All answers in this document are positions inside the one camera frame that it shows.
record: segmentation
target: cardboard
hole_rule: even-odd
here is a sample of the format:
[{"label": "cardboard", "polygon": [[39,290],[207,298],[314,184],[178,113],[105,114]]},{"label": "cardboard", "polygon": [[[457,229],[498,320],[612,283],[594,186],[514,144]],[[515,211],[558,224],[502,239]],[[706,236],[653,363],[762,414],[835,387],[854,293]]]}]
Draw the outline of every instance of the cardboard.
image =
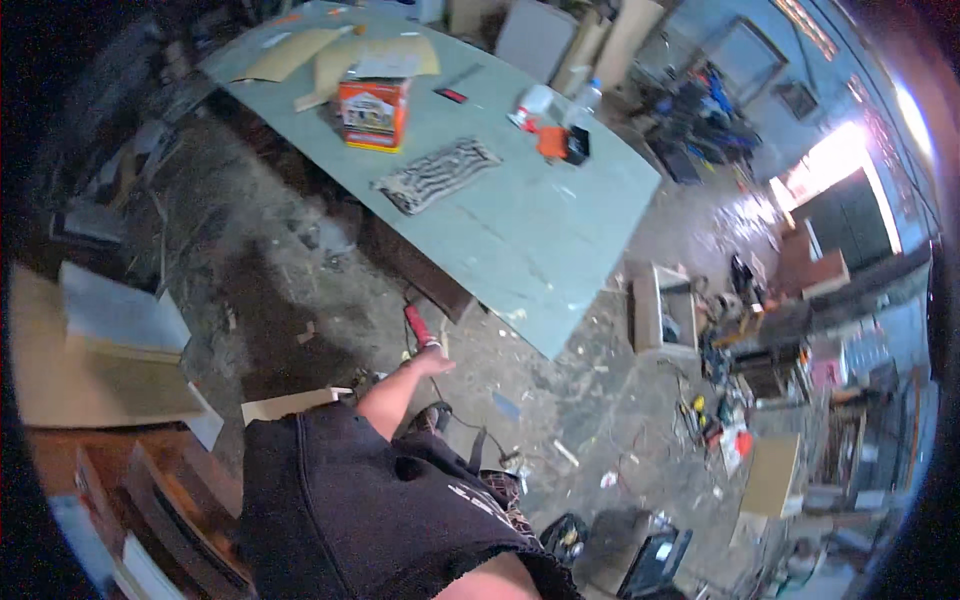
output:
[{"label": "cardboard", "polygon": [[256,402],[244,402],[240,405],[243,412],[243,424],[249,425],[254,420],[277,420],[287,415],[302,413],[303,411],[336,402],[341,394],[351,394],[349,388],[325,388],[301,394],[290,394]]},{"label": "cardboard", "polygon": [[754,463],[740,512],[770,518],[787,516],[790,487],[800,451],[800,434],[754,438]]},{"label": "cardboard", "polygon": [[286,37],[268,49],[242,74],[231,81],[247,79],[279,83],[304,64],[327,44],[340,37],[339,29],[308,29]]},{"label": "cardboard", "polygon": [[627,77],[637,50],[662,14],[663,7],[653,0],[623,0],[620,14],[613,22],[610,37],[593,70],[593,77],[600,80],[602,91],[617,87]]},{"label": "cardboard", "polygon": [[313,93],[294,101],[294,110],[307,110],[336,96],[347,70],[360,59],[390,54],[416,57],[418,67],[414,75],[440,75],[440,61],[426,36],[343,40],[324,48],[314,58]]},{"label": "cardboard", "polygon": [[484,21],[498,13],[505,17],[513,4],[514,0],[449,0],[449,33],[480,38],[484,33]]},{"label": "cardboard", "polygon": [[589,79],[593,63],[600,52],[604,38],[610,31],[610,26],[611,21],[601,17],[596,10],[587,11],[584,18],[580,20],[577,36],[570,42],[570,48],[566,51],[564,61],[560,63],[553,81],[550,82],[550,87],[568,98],[576,93]]},{"label": "cardboard", "polygon": [[176,363],[130,358],[123,348],[101,352],[82,341],[68,344],[60,288],[18,265],[11,330],[17,404],[27,425],[115,427],[204,414]]}]

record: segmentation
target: workbench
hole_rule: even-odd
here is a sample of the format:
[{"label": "workbench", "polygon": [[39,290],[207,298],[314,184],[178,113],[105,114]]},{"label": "workbench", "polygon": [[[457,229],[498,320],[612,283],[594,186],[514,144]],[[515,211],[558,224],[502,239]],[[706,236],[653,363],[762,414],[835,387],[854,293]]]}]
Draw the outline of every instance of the workbench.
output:
[{"label": "workbench", "polygon": [[[537,137],[506,117],[535,83],[529,76],[453,37],[371,9],[328,14],[342,6],[306,3],[293,18],[244,33],[201,68],[534,348],[556,357],[623,252],[660,175],[592,118],[585,127],[590,159],[579,167],[548,164],[536,151]],[[294,100],[313,91],[312,60],[279,84],[230,82],[278,34],[358,24],[371,39],[426,36],[440,59],[441,75],[413,81],[398,154],[348,148],[316,110],[294,112]],[[468,96],[465,103],[433,93],[476,62],[483,68],[454,85]],[[478,137],[503,164],[414,217],[371,189],[372,181],[462,136]]]}]

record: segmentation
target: dirty floor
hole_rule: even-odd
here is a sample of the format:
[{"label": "dirty floor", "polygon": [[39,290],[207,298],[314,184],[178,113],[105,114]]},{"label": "dirty floor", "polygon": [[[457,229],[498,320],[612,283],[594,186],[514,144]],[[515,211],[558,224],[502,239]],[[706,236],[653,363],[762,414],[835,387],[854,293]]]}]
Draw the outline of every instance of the dirty floor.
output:
[{"label": "dirty floor", "polygon": [[[296,151],[264,150],[212,115],[187,123],[182,134],[182,147],[155,180],[169,222],[153,247],[165,249],[166,285],[193,332],[184,367],[226,422],[215,453],[239,476],[241,402],[349,385],[357,369],[395,369],[408,343],[408,286],[367,257],[362,239],[339,259],[303,245],[297,222],[323,213],[330,182]],[[704,579],[733,590],[767,545],[730,546],[747,469],[729,479],[719,460],[706,464],[674,433],[676,375],[656,358],[634,356],[621,284],[633,264],[652,260],[683,265],[708,276],[711,289],[723,289],[733,251],[756,255],[768,275],[774,272],[777,239],[770,231],[777,215],[770,202],[739,191],[729,173],[703,175],[702,187],[668,182],[657,192],[624,260],[557,360],[540,356],[476,306],[457,325],[433,307],[424,317],[434,331],[445,331],[457,362],[436,380],[444,399],[461,420],[486,425],[508,452],[517,448],[525,457],[530,472],[521,508],[535,529],[567,511],[587,523],[607,508],[663,511],[694,532],[678,581]],[[316,336],[298,343],[311,321]],[[710,395],[696,361],[679,366],[692,395]],[[421,385],[411,413],[435,399],[432,386]],[[794,412],[763,415],[755,428],[801,431],[810,415]],[[474,434],[453,423],[447,438],[467,455]],[[495,467],[496,459],[487,443],[485,466]],[[617,482],[601,488],[610,472]]]}]

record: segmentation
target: striped cloth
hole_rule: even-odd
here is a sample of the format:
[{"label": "striped cloth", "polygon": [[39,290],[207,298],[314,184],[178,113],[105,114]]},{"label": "striped cloth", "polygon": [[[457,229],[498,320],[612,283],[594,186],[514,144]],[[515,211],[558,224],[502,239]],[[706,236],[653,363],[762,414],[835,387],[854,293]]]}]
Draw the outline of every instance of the striped cloth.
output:
[{"label": "striped cloth", "polygon": [[372,183],[400,212],[414,216],[503,160],[475,137],[461,137]]}]

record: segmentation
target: plastic bottle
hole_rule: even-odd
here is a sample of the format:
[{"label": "plastic bottle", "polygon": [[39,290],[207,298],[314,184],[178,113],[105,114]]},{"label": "plastic bottle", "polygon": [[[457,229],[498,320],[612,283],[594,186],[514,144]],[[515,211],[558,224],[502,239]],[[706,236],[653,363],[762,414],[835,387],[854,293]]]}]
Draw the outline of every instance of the plastic bottle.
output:
[{"label": "plastic bottle", "polygon": [[570,106],[566,108],[562,125],[567,129],[574,125],[583,127],[587,116],[593,114],[593,110],[600,104],[601,95],[600,80],[591,79],[589,83],[580,88],[580,91],[570,102]]}]

